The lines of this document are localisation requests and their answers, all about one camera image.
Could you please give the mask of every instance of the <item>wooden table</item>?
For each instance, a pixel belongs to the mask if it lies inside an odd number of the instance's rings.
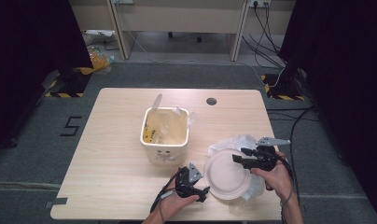
[[[135,42],[132,35],[152,31],[227,34],[230,59],[236,61],[248,9],[247,0],[135,0],[110,6],[126,59]]]
[[[56,219],[143,220],[161,187],[177,167],[150,163],[140,144],[146,110],[162,93],[160,106],[195,113],[190,126],[188,158],[203,172],[206,149],[236,134],[273,137],[264,103],[254,90],[102,89],[54,204]],[[215,98],[216,105],[207,104]],[[205,187],[203,179],[196,188]],[[277,220],[279,198],[267,190],[239,215],[211,193],[204,203],[184,208],[174,220]]]

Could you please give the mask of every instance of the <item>hole in table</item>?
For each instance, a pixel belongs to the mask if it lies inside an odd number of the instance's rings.
[[[206,103],[209,105],[215,105],[217,104],[217,100],[211,97],[211,98],[206,99]]]

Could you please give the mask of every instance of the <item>warning tape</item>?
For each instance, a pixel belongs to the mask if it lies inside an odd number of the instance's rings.
[[[273,94],[272,93],[272,87],[269,86],[269,79],[265,75],[261,76],[261,79],[263,83],[265,84],[264,89],[267,93],[268,98],[278,99],[278,100],[304,100],[304,97],[302,95],[297,94]]]
[[[61,80],[60,74],[58,74],[55,79],[49,85],[49,92],[46,93],[47,97],[58,97],[58,98],[73,98],[73,97],[83,97],[84,93],[81,91],[84,90],[69,90],[70,92],[59,91],[64,87],[64,83]]]

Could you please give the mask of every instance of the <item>human hand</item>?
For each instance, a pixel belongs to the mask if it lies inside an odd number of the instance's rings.
[[[150,213],[143,223],[164,223],[166,220],[179,213],[179,211],[184,207],[200,199],[200,196],[198,195],[191,195],[187,198],[181,198],[179,195],[177,195],[177,193],[174,191],[175,179],[173,179],[171,184],[166,188],[166,192],[169,192],[168,189],[172,190],[173,193],[164,199],[160,199],[156,208]]]
[[[276,151],[276,155],[285,158],[283,152]],[[276,195],[281,198],[282,202],[288,200],[293,188],[290,175],[287,168],[281,161],[278,161],[275,167],[270,171],[263,171],[259,168],[250,169],[250,173],[259,175],[265,179],[266,189],[274,189]]]

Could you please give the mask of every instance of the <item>plastic lid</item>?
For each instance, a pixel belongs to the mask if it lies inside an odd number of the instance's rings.
[[[222,149],[208,159],[203,177],[213,195],[223,200],[241,197],[252,183],[249,170],[232,160],[232,154],[245,156],[237,149]]]

